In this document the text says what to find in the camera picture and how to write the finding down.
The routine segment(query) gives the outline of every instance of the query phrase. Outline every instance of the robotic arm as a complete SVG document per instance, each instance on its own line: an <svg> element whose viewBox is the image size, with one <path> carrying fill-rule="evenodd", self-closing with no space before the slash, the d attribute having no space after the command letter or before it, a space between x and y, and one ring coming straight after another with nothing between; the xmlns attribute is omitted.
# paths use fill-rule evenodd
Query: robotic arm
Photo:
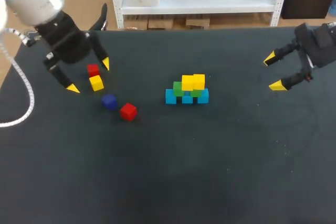
<svg viewBox="0 0 336 224"><path fill-rule="evenodd" d="M336 61L336 23L323 24L309 29L302 24L295 29L295 39L288 45L275 49L264 63L269 66L282 60L294 51L298 52L301 70L292 76L282 78L269 87L274 91L290 90L293 86L313 79L315 68L323 68Z"/></svg>
<svg viewBox="0 0 336 224"><path fill-rule="evenodd" d="M106 4L103 5L97 22L88 32L82 32L72 18L62 11L64 0L0 0L0 34L6 30L5 4L22 23L33 26L49 44L51 52L46 56L44 65L64 88L79 93L74 83L57 66L60 60L68 64L76 63L87 56L92 49L101 65L109 70L108 55L95 33L95 30L106 30ZM28 40L26 45L29 47L34 43L35 40Z"/></svg>

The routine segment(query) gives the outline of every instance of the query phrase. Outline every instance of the blue block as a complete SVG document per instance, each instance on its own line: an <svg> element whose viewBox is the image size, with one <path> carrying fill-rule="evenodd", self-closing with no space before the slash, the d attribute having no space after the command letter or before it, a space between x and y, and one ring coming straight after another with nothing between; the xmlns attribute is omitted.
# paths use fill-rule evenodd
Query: blue block
<svg viewBox="0 0 336 224"><path fill-rule="evenodd" d="M197 98L197 103L198 104L209 103L209 91L208 91L208 89L205 89L205 90L202 91L201 97Z"/></svg>
<svg viewBox="0 0 336 224"><path fill-rule="evenodd" d="M101 98L102 104L109 110L114 111L118 107L117 99L113 94L103 95Z"/></svg>
<svg viewBox="0 0 336 224"><path fill-rule="evenodd" d="M182 103L183 104L193 104L193 98L189 91L184 92L184 96L182 96Z"/></svg>
<svg viewBox="0 0 336 224"><path fill-rule="evenodd" d="M176 104L176 96L172 89L166 89L166 104Z"/></svg>

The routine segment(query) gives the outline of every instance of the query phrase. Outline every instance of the red block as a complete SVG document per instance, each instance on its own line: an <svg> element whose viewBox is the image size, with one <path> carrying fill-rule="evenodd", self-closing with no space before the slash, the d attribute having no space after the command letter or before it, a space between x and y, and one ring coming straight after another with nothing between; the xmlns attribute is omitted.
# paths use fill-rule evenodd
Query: red block
<svg viewBox="0 0 336 224"><path fill-rule="evenodd" d="M88 64L88 73L89 73L89 77L99 76L100 72L99 72L98 65L97 64Z"/></svg>
<svg viewBox="0 0 336 224"><path fill-rule="evenodd" d="M121 117L129 122L132 122L135 116L137 115L138 111L135 106L131 103L126 103L124 107L120 110Z"/></svg>

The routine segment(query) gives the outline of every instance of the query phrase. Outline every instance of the table surface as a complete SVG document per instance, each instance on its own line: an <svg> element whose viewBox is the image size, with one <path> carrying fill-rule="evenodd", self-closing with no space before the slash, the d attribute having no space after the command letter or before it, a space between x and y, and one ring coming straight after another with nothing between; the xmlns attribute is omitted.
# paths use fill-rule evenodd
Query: table surface
<svg viewBox="0 0 336 224"><path fill-rule="evenodd" d="M84 61L64 66L81 94L44 69L42 42L16 57L36 95L22 124L0 129L1 223L307 223L336 220L336 65L274 93L296 55L265 67L291 28L104 32L110 72L90 90ZM208 105L164 103L183 74L205 73ZM101 95L131 102L123 122ZM0 119L28 107L11 69Z"/></svg>

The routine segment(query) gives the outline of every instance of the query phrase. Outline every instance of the toy block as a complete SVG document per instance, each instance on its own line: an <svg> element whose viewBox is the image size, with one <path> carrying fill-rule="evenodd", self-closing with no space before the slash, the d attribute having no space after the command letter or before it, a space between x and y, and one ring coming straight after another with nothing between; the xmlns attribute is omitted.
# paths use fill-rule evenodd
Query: toy block
<svg viewBox="0 0 336 224"><path fill-rule="evenodd" d="M91 86L94 91L98 91L104 88L103 81L101 80L100 76L93 76L89 78L91 82Z"/></svg>
<svg viewBox="0 0 336 224"><path fill-rule="evenodd" d="M193 104L193 98L190 95L190 92L184 92L184 96L182 96L183 104Z"/></svg>
<svg viewBox="0 0 336 224"><path fill-rule="evenodd" d="M202 95L202 90L193 90L193 91L190 91L190 95L191 97L201 97Z"/></svg>
<svg viewBox="0 0 336 224"><path fill-rule="evenodd" d="M208 89L202 90L202 95L201 95L201 97L197 98L197 103L198 104L209 103L209 91L208 91Z"/></svg>
<svg viewBox="0 0 336 224"><path fill-rule="evenodd" d="M173 91L174 91L174 96L182 97L184 95L184 91L182 91L182 82L174 81Z"/></svg>
<svg viewBox="0 0 336 224"><path fill-rule="evenodd" d="M103 95L101 98L102 104L109 110L114 111L117 109L117 99L113 94Z"/></svg>
<svg viewBox="0 0 336 224"><path fill-rule="evenodd" d="M99 76L99 67L97 64L88 64L89 77Z"/></svg>
<svg viewBox="0 0 336 224"><path fill-rule="evenodd" d="M205 88L205 74L194 74L193 89L204 90Z"/></svg>
<svg viewBox="0 0 336 224"><path fill-rule="evenodd" d="M176 104L176 96L172 89L166 89L166 104Z"/></svg>
<svg viewBox="0 0 336 224"><path fill-rule="evenodd" d="M182 90L183 91L194 90L194 76L182 76Z"/></svg>
<svg viewBox="0 0 336 224"><path fill-rule="evenodd" d="M131 103L126 103L120 110L121 117L129 122L132 122L137 115L138 111Z"/></svg>

